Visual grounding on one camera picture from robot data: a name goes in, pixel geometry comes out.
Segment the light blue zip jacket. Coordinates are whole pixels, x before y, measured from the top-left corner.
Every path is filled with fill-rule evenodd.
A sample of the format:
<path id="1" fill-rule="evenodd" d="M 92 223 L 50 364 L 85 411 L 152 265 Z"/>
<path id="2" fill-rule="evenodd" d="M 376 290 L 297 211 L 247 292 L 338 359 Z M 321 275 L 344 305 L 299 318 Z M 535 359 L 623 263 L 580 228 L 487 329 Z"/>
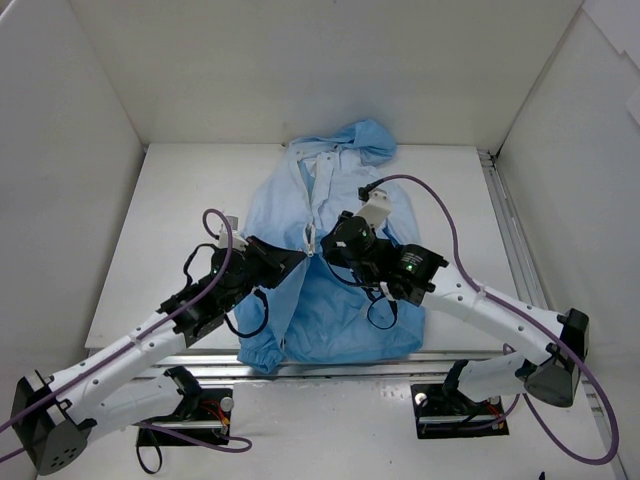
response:
<path id="1" fill-rule="evenodd" d="M 359 187 L 380 178 L 396 152 L 391 133 L 372 119 L 328 137 L 291 141 L 274 172 L 254 192 L 242 234 L 306 258 L 268 301 L 245 298 L 234 310 L 241 332 L 238 360 L 263 374 L 284 361 L 359 363 L 406 356 L 423 345 L 426 312 L 406 302 L 391 311 L 329 268 L 321 240 L 343 211 L 360 208 Z"/>

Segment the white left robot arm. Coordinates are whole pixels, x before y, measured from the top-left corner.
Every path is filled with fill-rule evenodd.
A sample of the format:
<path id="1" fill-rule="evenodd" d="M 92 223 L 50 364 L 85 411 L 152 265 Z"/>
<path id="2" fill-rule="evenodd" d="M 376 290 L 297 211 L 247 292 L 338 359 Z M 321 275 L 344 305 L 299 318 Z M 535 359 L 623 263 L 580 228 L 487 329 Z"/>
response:
<path id="1" fill-rule="evenodd" d="M 209 273 L 165 300 L 141 325 L 83 361 L 49 376 L 35 371 L 15 387 L 12 428 L 40 475 L 65 468 L 95 440 L 130 424 L 199 409 L 202 390 L 183 367 L 134 384 L 146 369 L 222 326 L 247 296 L 261 301 L 305 259 L 250 236 L 212 245 Z"/>

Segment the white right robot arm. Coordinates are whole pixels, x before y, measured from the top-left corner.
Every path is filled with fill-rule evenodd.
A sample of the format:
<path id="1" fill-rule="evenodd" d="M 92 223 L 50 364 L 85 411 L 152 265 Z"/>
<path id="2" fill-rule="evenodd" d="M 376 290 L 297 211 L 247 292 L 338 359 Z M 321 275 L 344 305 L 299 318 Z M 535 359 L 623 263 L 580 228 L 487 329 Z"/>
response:
<path id="1" fill-rule="evenodd" d="M 449 409 L 464 412 L 492 396 L 516 393 L 555 407 L 573 405 L 577 364 L 588 353 L 585 313 L 536 308 L 494 289 L 473 287 L 441 255 L 379 238 L 364 218 L 348 211 L 321 246 L 326 262 L 351 270 L 360 287 L 378 290 L 389 301 L 446 313 L 512 347 L 504 357 L 456 362 L 442 388 Z"/>

